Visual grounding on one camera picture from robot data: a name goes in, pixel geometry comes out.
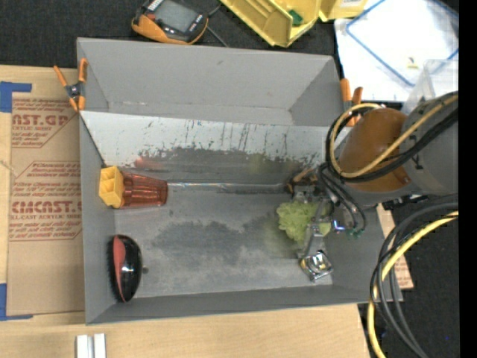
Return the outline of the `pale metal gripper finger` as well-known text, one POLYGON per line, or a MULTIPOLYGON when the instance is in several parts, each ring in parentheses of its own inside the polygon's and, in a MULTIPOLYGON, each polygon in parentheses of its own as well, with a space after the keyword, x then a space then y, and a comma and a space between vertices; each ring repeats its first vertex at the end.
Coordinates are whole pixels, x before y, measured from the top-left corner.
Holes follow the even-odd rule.
POLYGON ((306 227, 302 257, 316 255, 323 248, 323 232, 326 230, 325 222, 312 222, 306 227))
POLYGON ((292 202, 297 210, 315 210, 314 196, 306 192, 298 192, 293 195, 292 202))

